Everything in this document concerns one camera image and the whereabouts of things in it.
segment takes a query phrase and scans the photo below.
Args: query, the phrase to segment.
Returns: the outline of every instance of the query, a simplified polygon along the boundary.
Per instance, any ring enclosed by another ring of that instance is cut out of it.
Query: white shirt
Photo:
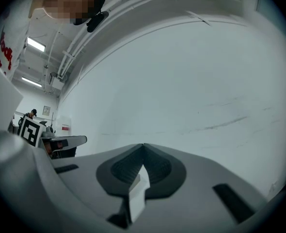
[[[19,65],[26,44],[33,0],[15,0],[0,15],[0,68],[9,80]]]

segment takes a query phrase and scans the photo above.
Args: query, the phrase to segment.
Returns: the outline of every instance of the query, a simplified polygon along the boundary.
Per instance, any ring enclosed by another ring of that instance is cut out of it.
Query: person
[[[0,16],[0,69],[11,80],[27,46],[28,28],[36,9],[80,25],[101,11],[105,0],[15,0]]]
[[[28,117],[30,119],[33,119],[33,117],[36,117],[36,113],[37,113],[36,109],[33,109],[33,110],[31,110],[30,113],[28,112],[28,113],[24,114],[23,117],[20,118],[20,120],[18,122],[18,135],[20,134],[20,130],[21,130],[21,126],[22,126],[24,118]]]

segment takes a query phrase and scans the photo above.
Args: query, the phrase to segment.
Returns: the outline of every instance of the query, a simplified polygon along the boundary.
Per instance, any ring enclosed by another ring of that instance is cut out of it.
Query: black slot
[[[227,184],[218,184],[213,187],[227,209],[238,223],[247,220],[254,214],[254,211],[234,192]]]
[[[71,164],[71,165],[67,165],[67,166],[56,167],[55,171],[57,174],[59,174],[59,173],[68,172],[68,171],[71,171],[71,170],[74,170],[77,168],[79,168],[77,165]]]

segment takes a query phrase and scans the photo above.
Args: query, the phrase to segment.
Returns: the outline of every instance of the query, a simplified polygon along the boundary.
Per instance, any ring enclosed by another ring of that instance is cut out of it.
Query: ceiling light
[[[42,87],[42,85],[39,84],[39,83],[33,82],[33,81],[31,81],[31,80],[28,80],[28,79],[26,79],[26,78],[24,78],[24,77],[21,77],[21,78],[22,78],[24,81],[27,81],[27,82],[29,82],[29,83],[32,83],[32,84],[37,85],[37,86],[39,86],[39,87]]]
[[[40,51],[44,52],[45,51],[45,46],[31,38],[28,37],[28,44],[31,46],[35,47],[36,49],[39,49]]]

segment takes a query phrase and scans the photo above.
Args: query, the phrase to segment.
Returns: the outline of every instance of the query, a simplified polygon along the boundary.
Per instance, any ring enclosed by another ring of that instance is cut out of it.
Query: ceiling
[[[84,25],[75,26],[69,23],[63,23],[59,20],[52,19],[46,15],[44,10],[35,10],[31,18],[28,35],[30,38],[46,46],[45,52],[41,52],[32,46],[28,46],[21,58],[20,65],[15,71],[14,79],[23,82],[21,77],[42,84],[42,88],[37,87],[47,93],[59,95],[60,91],[55,90],[49,85],[50,73],[58,72],[58,68],[66,50],[77,33]],[[51,51],[50,61],[48,63],[49,53]],[[71,67],[67,71],[67,76],[72,72],[77,61],[84,55],[84,50],[76,57]]]

